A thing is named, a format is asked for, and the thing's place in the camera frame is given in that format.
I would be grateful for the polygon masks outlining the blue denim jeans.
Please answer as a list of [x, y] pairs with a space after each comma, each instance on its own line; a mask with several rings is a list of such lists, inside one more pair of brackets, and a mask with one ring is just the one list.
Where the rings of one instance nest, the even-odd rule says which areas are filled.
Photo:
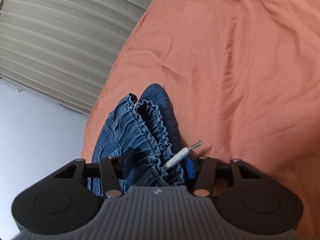
[[100, 131], [92, 162], [114, 156], [123, 167], [118, 180], [123, 194], [130, 187], [167, 187], [192, 183], [194, 163], [185, 157], [172, 168], [165, 165], [182, 144], [169, 97], [157, 83], [138, 98], [128, 94], [112, 110]]

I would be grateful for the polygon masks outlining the beige pleated curtain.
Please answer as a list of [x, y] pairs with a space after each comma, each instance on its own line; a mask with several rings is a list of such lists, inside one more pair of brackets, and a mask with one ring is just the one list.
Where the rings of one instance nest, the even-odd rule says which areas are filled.
[[1, 0], [1, 77], [89, 114], [152, 0]]

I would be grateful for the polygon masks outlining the orange bed sheet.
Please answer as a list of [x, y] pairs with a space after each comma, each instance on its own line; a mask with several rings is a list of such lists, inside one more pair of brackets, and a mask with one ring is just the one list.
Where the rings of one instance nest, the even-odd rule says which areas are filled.
[[184, 146], [239, 158], [296, 193], [297, 228], [319, 239], [319, 0], [153, 0], [89, 115], [90, 161], [108, 113], [151, 83], [168, 94]]

